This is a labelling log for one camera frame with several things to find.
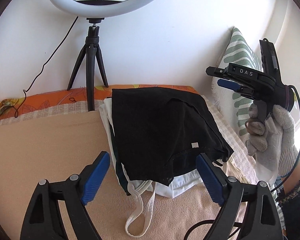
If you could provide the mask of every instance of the blue gripper pad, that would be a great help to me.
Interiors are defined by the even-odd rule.
[[[240,85],[238,83],[225,80],[225,79],[219,79],[217,84],[219,87],[228,88],[233,91],[237,91],[240,89]]]
[[[201,154],[197,156],[195,163],[212,201],[222,206],[225,199],[223,198],[222,184],[219,179]]]
[[[90,177],[84,184],[83,194],[81,203],[87,205],[88,202],[92,201],[109,169],[110,166],[110,155],[105,153],[95,169],[92,171]]]

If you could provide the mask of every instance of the black tripod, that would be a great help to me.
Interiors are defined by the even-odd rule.
[[[89,27],[88,36],[86,37],[86,42],[83,48],[81,49],[77,61],[75,62],[74,69],[69,81],[68,89],[72,88],[75,76],[78,73],[80,65],[84,59],[84,56],[87,55],[86,62],[86,82],[87,82],[87,102],[88,102],[88,111],[94,111],[94,68],[95,68],[95,58],[97,58],[101,78],[105,87],[108,86],[108,81],[106,77],[105,66],[103,65],[101,49],[99,46],[99,26],[97,23],[100,23],[104,18],[92,19],[87,18],[89,23],[92,23],[93,26]]]

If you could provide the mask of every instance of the silver screw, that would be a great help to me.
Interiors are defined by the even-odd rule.
[[[70,180],[75,181],[79,178],[79,176],[77,174],[73,174],[70,176]]]
[[[264,181],[260,181],[259,184],[260,184],[261,187],[266,187],[267,186],[267,184]]]
[[[47,181],[45,179],[42,179],[42,180],[39,181],[39,185],[44,185],[46,183],[47,183]]]
[[[229,176],[229,177],[228,177],[228,180],[229,180],[230,182],[236,182],[236,181],[237,181],[236,177],[234,177],[234,176]]]

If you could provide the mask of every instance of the beige surface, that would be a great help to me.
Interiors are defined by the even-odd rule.
[[[80,173],[102,150],[108,150],[108,144],[98,111],[0,126],[0,224],[8,236],[19,239],[26,208],[40,179],[55,182]],[[149,194],[144,193],[143,198],[148,199]],[[64,203],[60,206],[69,239],[76,239]],[[132,239],[124,224],[133,210],[133,199],[125,195],[110,166],[95,200],[87,206],[102,238]],[[183,239],[193,224],[214,219],[218,210],[204,185],[172,200],[157,195],[152,223],[141,239]],[[131,233],[141,231],[142,222],[136,220]],[[208,228],[196,229],[189,239],[202,239]]]

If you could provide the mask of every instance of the striped pillow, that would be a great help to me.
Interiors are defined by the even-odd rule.
[[[229,63],[236,63],[263,72],[257,56],[237,28],[232,30],[229,45],[222,57],[219,68],[226,68]],[[231,90],[219,87],[217,81],[218,78],[213,78],[212,80],[212,91],[217,107],[245,143],[248,135],[244,124],[249,118],[248,109],[252,104],[252,100],[244,98]]]

